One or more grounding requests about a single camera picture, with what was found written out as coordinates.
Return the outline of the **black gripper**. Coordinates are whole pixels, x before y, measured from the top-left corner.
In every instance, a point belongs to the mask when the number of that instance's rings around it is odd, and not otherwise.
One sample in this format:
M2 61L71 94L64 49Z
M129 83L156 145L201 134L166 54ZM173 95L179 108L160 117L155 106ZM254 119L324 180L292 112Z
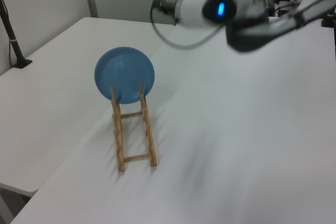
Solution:
M255 51L279 34L268 17L236 19L225 25L225 31L227 44L237 52Z

